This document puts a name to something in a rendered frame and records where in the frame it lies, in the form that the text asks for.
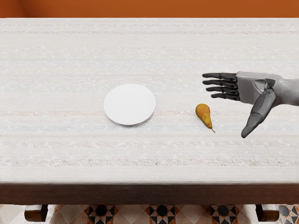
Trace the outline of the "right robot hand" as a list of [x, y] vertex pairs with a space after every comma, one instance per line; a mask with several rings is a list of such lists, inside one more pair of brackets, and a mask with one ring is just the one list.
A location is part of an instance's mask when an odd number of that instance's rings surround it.
[[241, 132], [246, 138], [264, 122], [271, 109], [278, 105], [299, 106], [299, 79], [284, 79], [279, 75], [239, 71], [237, 73], [205, 73], [202, 83], [214, 85], [212, 98], [223, 98], [253, 105], [246, 126]]

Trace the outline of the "white round plate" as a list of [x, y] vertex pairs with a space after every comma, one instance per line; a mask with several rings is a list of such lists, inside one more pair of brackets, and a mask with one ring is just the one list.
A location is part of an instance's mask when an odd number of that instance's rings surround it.
[[132, 126], [149, 119], [156, 107], [154, 94], [140, 84], [122, 84], [105, 97], [103, 108], [113, 122]]

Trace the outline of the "yellow-brown pear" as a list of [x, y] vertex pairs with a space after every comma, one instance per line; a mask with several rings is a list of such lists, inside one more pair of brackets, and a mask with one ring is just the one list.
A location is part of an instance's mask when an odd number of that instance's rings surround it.
[[195, 113], [205, 126], [215, 133], [210, 117], [210, 107], [206, 104], [198, 104], [195, 108]]

